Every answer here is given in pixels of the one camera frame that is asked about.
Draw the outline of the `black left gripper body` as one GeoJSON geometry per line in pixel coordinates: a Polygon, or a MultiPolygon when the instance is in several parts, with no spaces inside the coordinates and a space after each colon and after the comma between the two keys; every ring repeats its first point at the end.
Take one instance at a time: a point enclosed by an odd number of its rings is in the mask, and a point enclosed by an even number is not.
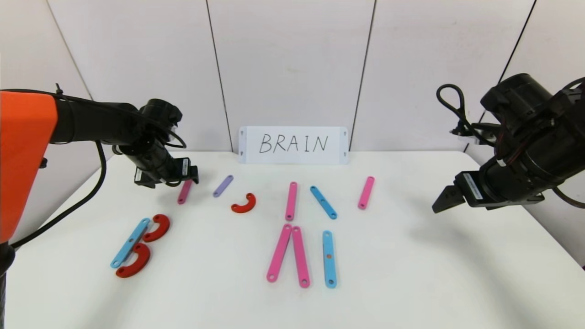
{"type": "Polygon", "coordinates": [[[159,142],[152,145],[152,178],[155,183],[181,183],[190,179],[190,160],[175,159],[159,142]]]}

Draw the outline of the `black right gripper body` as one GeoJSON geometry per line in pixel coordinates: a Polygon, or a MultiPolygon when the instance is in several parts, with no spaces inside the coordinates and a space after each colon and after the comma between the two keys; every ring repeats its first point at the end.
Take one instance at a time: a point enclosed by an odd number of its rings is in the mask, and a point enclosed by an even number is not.
{"type": "Polygon", "coordinates": [[[479,170],[457,174],[455,183],[468,205],[493,210],[525,202],[531,195],[530,177],[531,168],[524,159],[501,166],[501,161],[493,156],[479,170]]]}

